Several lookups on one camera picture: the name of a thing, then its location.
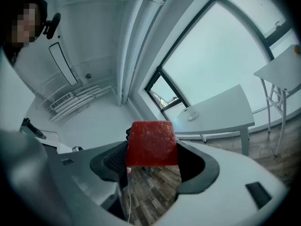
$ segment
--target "window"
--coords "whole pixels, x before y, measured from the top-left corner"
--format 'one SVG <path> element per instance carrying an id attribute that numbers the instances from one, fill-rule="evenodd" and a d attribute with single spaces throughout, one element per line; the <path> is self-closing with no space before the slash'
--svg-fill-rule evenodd
<path id="1" fill-rule="evenodd" d="M 244 11 L 268 37 L 285 22 L 285 17 L 271 0 L 230 0 Z"/>
<path id="2" fill-rule="evenodd" d="M 171 47 L 145 90 L 172 121 L 185 107 L 241 84 L 256 113 L 266 108 L 266 100 L 253 73 L 292 44 L 298 39 L 291 22 L 272 0 L 210 0 Z M 271 84 L 266 87 L 269 93 Z"/>

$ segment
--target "white desk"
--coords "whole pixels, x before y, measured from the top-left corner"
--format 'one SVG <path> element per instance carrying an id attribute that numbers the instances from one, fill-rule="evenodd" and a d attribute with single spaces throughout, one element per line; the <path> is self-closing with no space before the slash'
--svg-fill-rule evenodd
<path id="1" fill-rule="evenodd" d="M 199 116 L 188 121 L 194 112 Z M 239 131 L 243 155 L 249 154 L 248 127 L 253 125 L 252 110 L 240 85 L 184 109 L 173 120 L 175 133 L 181 135 Z"/>
<path id="2" fill-rule="evenodd" d="M 271 123 L 269 104 L 271 103 L 282 116 L 282 128 L 275 155 L 282 151 L 281 141 L 283 139 L 286 121 L 286 94 L 292 95 L 301 88 L 301 55 L 294 52 L 294 46 L 295 45 L 291 45 L 288 47 L 281 55 L 254 73 L 255 76 L 258 76 L 261 79 L 267 100 L 269 120 L 268 132 L 270 132 Z M 265 80 L 272 83 L 272 89 L 269 96 L 265 86 Z M 273 93 L 278 95 L 279 102 L 273 101 Z"/>

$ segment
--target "red block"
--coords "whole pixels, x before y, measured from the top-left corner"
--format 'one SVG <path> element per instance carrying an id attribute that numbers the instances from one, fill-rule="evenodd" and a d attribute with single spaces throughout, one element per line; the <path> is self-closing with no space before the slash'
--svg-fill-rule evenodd
<path id="1" fill-rule="evenodd" d="M 174 128 L 170 121 L 136 121 L 128 142 L 127 166 L 178 165 Z"/>

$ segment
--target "window frame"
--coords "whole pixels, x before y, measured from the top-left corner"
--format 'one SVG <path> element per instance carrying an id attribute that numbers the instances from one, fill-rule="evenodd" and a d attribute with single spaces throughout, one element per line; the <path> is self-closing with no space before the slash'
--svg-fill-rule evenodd
<path id="1" fill-rule="evenodd" d="M 163 116 L 166 120 L 169 121 L 168 116 L 164 111 L 172 108 L 173 106 L 183 102 L 185 107 L 191 106 L 189 100 L 184 95 L 184 93 L 181 91 L 181 89 L 177 86 L 177 84 L 173 81 L 173 79 L 169 76 L 169 74 L 163 69 L 163 66 L 167 59 L 170 57 L 170 55 L 173 53 L 173 51 L 176 49 L 178 44 L 182 41 L 182 39 L 186 36 L 186 34 L 190 31 L 190 29 L 193 28 L 196 22 L 201 19 L 203 14 L 207 12 L 207 10 L 214 4 L 214 3 L 220 3 L 222 4 L 231 14 L 233 14 L 244 26 L 245 28 L 253 35 L 254 40 L 258 43 L 258 45 L 261 47 L 263 53 L 265 54 L 266 58 L 269 61 L 272 61 L 274 59 L 274 56 L 272 54 L 272 51 L 270 47 L 276 43 L 279 39 L 281 39 L 290 29 L 293 28 L 292 22 L 286 18 L 286 21 L 279 26 L 272 34 L 270 34 L 267 38 L 264 37 L 264 34 L 260 31 L 260 29 L 257 27 L 257 25 L 249 18 L 247 14 L 244 13 L 239 7 L 237 7 L 234 3 L 232 3 L 230 0 L 209 0 L 206 5 L 194 16 L 194 18 L 190 21 L 190 23 L 186 26 L 186 28 L 183 30 L 183 32 L 180 34 L 180 36 L 177 38 L 177 40 L 174 42 L 174 44 L 171 46 L 170 50 L 167 52 L 163 60 L 161 61 L 160 65 L 156 68 L 155 73 L 153 74 L 152 78 L 150 79 L 149 83 L 145 87 L 145 91 L 147 94 L 151 97 L 152 101 L 156 104 L 158 109 L 161 111 Z M 165 106 L 164 108 L 160 108 L 159 105 L 156 103 L 153 96 L 150 94 L 150 90 L 152 86 L 156 83 L 158 78 L 162 76 L 162 78 L 165 80 L 165 82 L 169 85 L 169 87 L 172 89 L 172 91 L 177 95 L 178 99 L 172 103 L 170 103 L 168 106 Z M 267 107 L 263 107 L 262 109 L 253 111 L 254 113 L 257 113 L 259 111 L 262 111 L 266 109 Z"/>

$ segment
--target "table leg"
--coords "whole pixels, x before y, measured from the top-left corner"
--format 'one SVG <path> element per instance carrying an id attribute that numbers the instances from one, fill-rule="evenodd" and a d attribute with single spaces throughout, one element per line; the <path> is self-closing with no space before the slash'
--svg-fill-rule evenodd
<path id="1" fill-rule="evenodd" d="M 201 136 L 203 142 L 207 141 L 207 138 L 204 135 L 200 134 L 200 136 Z"/>
<path id="2" fill-rule="evenodd" d="M 263 90 L 264 90 L 264 94 L 265 94 L 265 98 L 266 98 L 266 101 L 267 101 L 267 109 L 268 109 L 268 120 L 269 120 L 269 123 L 268 123 L 268 132 L 271 131 L 271 114 L 270 114 L 270 111 L 269 111 L 269 101 L 267 100 L 267 97 L 268 97 L 268 93 L 267 93 L 267 88 L 265 87 L 265 83 L 264 83 L 264 79 L 261 79 L 261 83 L 262 83 L 262 86 L 263 86 Z"/>
<path id="3" fill-rule="evenodd" d="M 248 127 L 242 128 L 240 131 L 241 150 L 245 156 L 249 155 L 249 129 Z"/>
<path id="4" fill-rule="evenodd" d="M 282 105 L 283 105 L 283 109 L 282 109 L 282 126 L 281 126 L 281 132 L 280 132 L 280 138 L 278 141 L 278 146 L 275 152 L 275 156 L 278 155 L 279 152 L 282 151 L 281 149 L 281 142 L 283 139 L 283 134 L 284 134 L 284 130 L 285 130 L 285 121 L 286 121 L 286 93 L 284 90 L 281 91 L 281 96 L 282 96 Z"/>

